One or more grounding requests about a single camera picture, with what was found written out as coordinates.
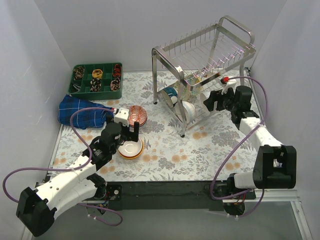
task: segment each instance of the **gray wall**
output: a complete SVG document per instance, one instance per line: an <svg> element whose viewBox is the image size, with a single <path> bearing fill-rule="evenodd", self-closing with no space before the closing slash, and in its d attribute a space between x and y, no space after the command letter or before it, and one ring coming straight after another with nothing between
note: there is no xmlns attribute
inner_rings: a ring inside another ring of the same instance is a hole
<svg viewBox="0 0 320 240"><path fill-rule="evenodd" d="M230 15L259 50L286 0L35 0L70 66L122 62L151 70L151 49Z"/></svg>
<svg viewBox="0 0 320 240"><path fill-rule="evenodd" d="M287 1L252 67L269 95L268 128L297 150L296 187L315 240L320 239L319 11L317 0Z"/></svg>
<svg viewBox="0 0 320 240"><path fill-rule="evenodd" d="M22 167L47 167L57 139L58 104L70 67L33 0L0 0L0 179ZM13 175L15 197L45 172ZM0 239L21 238L17 204L0 191Z"/></svg>

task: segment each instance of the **green organizer box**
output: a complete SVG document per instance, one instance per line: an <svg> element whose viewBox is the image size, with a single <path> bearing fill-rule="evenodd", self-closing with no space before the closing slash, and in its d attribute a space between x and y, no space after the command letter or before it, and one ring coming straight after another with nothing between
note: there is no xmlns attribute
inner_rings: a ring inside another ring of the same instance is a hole
<svg viewBox="0 0 320 240"><path fill-rule="evenodd" d="M121 79L120 79L120 89L117 91L111 91L110 83L112 80L116 79L113 77L112 72L115 65L118 64L121 66ZM74 69L77 67L84 68L84 74L82 79L75 80L75 72ZM92 80L92 72L95 69L101 69L102 80L101 80L101 88L98 92L90 91ZM79 99L85 100L109 100L109 99L120 99L122 96L122 87L123 87L123 69L122 64L120 62L115 63L100 63L100 64L79 64L74 66L72 70L72 77L69 85L68 93ZM80 91L76 92L76 88L74 88L74 84L80 86Z"/></svg>

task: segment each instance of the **metal dish rack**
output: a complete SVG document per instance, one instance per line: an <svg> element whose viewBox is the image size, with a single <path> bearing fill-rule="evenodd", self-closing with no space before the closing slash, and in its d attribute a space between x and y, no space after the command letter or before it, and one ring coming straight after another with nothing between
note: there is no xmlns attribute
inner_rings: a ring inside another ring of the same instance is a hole
<svg viewBox="0 0 320 240"><path fill-rule="evenodd" d="M250 37L249 42L243 41L224 28L224 20L247 33ZM181 137L185 136L188 129L214 113L207 114L202 111L199 106L199 95L198 97L192 95L188 102L195 105L196 114L193 121L187 123L182 103L184 90L193 93L199 90L198 88L204 92L218 90L222 87L218 77L237 66L239 66L240 76L243 76L245 62L253 58L256 53L254 41L255 35L250 29L226 15L215 24L206 25L164 47L156 46L152 49L153 103L157 104L158 100L163 101L161 91L157 91L157 60L159 60L178 80L176 104L180 109L182 119L179 119L174 107L170 108L167 104L166 106L181 125Z"/></svg>

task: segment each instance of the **floral tablecloth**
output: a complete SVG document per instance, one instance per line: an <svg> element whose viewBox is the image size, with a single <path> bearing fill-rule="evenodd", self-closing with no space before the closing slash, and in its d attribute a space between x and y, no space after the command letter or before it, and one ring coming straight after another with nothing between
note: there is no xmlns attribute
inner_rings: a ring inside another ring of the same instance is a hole
<svg viewBox="0 0 320 240"><path fill-rule="evenodd" d="M228 76L238 75L238 70L228 72ZM170 72L161 71L158 73L158 90L175 81ZM140 128L139 134L144 142L143 153L133 160L124 159L116 153L98 174L106 181L212 180L222 161L244 137L231 122L230 113L218 112L188 130L185 137L181 138L177 124L166 107L153 104L152 91L152 72L128 72L123 75L121 99L95 101L114 108L140 105L148 114L148 120ZM258 113L254 97L252 109ZM90 128L79 129L78 132L87 142L91 142L102 130ZM72 129L64 126L51 167L69 167L85 149ZM219 179L226 179L230 173L251 171L256 156L257 152L251 143L245 142L225 165Z"/></svg>

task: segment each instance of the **blue cloth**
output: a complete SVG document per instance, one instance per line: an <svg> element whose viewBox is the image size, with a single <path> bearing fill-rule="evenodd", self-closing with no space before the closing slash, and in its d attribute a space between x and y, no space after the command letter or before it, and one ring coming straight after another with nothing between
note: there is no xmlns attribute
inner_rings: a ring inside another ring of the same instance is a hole
<svg viewBox="0 0 320 240"><path fill-rule="evenodd" d="M58 121L63 125L70 126L70 118L79 109L90 107L102 108L101 110L87 110L79 112L73 118L73 125L79 129L86 128L101 128L107 119L107 115L112 115L112 112L103 109L113 109L102 104L93 103L87 100L82 100L73 96L65 95L62 102L59 104Z"/></svg>

